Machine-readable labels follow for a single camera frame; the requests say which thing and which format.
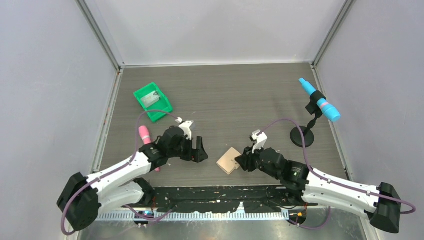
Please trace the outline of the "green plastic bin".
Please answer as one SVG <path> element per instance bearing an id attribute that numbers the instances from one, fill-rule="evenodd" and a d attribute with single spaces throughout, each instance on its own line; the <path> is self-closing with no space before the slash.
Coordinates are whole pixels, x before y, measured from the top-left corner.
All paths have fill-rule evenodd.
<path id="1" fill-rule="evenodd" d="M 168 97 L 161 91 L 155 82 L 151 82 L 136 90 L 133 96 L 144 111 L 161 110 L 166 113 L 171 113 L 173 111 Z"/>

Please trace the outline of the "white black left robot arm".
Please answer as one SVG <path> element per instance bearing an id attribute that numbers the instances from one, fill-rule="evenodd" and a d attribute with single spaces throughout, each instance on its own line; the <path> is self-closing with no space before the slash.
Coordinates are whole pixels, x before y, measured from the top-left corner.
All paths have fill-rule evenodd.
<path id="1" fill-rule="evenodd" d="M 203 138 L 192 138 L 191 122 L 169 127 L 157 140 L 144 143 L 127 159 L 97 173 L 72 175 L 66 183 L 57 206 L 62 212 L 62 233 L 68 222 L 73 232 L 89 227 L 100 214 L 126 206 L 139 204 L 148 207 L 156 196 L 154 188 L 142 176 L 179 158 L 200 163 L 208 159 Z"/>

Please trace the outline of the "pink toy microphone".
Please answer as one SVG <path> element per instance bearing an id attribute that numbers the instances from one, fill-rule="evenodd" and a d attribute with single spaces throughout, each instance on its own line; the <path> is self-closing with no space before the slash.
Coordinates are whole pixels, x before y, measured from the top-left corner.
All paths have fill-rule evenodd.
<path id="1" fill-rule="evenodd" d="M 150 138 L 149 130 L 145 125 L 142 125 L 138 128 L 138 133 L 140 136 L 140 139 L 143 141 L 143 146 L 137 150 L 137 155 L 145 149 L 145 146 L 148 146 L 147 149 L 147 156 L 149 158 L 149 161 L 152 159 L 152 163 L 149 170 L 149 173 L 152 171 L 159 172 L 160 171 L 160 165 L 158 164 L 158 161 L 161 158 L 160 152 L 153 146 L 151 147 L 150 144 L 152 143 Z"/>

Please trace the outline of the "black microphone stand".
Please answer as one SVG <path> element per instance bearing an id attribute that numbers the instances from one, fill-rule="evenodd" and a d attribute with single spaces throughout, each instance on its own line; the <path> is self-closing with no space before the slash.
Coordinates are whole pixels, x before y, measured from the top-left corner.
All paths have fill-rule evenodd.
<path id="1" fill-rule="evenodd" d="M 315 141 L 315 135 L 312 132 L 312 128 L 316 125 L 317 120 L 323 115 L 322 111 L 320 110 L 320 108 L 310 102 L 305 109 L 308 111 L 308 113 L 310 115 L 314 115 L 314 118 L 309 121 L 309 123 L 307 124 L 307 126 L 300 126 L 302 132 L 298 131 L 298 129 L 296 127 L 294 127 L 291 132 L 290 132 L 290 140 L 292 141 L 292 143 L 294 145 L 296 145 L 297 147 L 302 147 L 302 139 L 301 136 L 304 137 L 304 143 L 305 143 L 305 147 L 308 148 L 310 147 L 314 141 Z"/>

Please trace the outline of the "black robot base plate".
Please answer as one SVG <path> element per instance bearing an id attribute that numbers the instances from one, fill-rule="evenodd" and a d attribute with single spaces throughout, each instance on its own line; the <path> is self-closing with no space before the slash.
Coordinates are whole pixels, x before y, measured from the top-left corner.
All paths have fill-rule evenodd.
<path id="1" fill-rule="evenodd" d="M 156 187 L 153 195 L 138 203 L 125 203 L 131 208 L 157 209 L 160 213 L 234 213 L 244 207 L 246 213 L 276 213 L 281 209 L 304 210 L 306 203 L 296 201 L 283 186 L 190 186 Z"/>

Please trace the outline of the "beige card holder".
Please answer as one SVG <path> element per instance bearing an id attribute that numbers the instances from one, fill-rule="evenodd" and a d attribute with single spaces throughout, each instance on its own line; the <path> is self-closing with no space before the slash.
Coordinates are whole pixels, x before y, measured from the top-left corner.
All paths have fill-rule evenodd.
<path id="1" fill-rule="evenodd" d="M 223 170 L 227 175 L 230 175 L 234 170 L 240 168 L 240 164 L 236 158 L 242 154 L 235 148 L 231 147 L 217 162 L 217 166 Z"/>

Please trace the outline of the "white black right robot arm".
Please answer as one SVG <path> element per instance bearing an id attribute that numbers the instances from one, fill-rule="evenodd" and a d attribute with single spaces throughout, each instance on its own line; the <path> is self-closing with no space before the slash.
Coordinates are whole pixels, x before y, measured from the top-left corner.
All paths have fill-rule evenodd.
<path id="1" fill-rule="evenodd" d="M 259 170 L 278 180 L 287 189 L 285 198 L 291 205 L 326 205 L 367 219 L 381 231 L 400 231 L 400 197 L 391 184 L 365 185 L 309 170 L 306 164 L 285 159 L 272 148 L 252 151 L 247 147 L 235 161 L 244 171 Z"/>

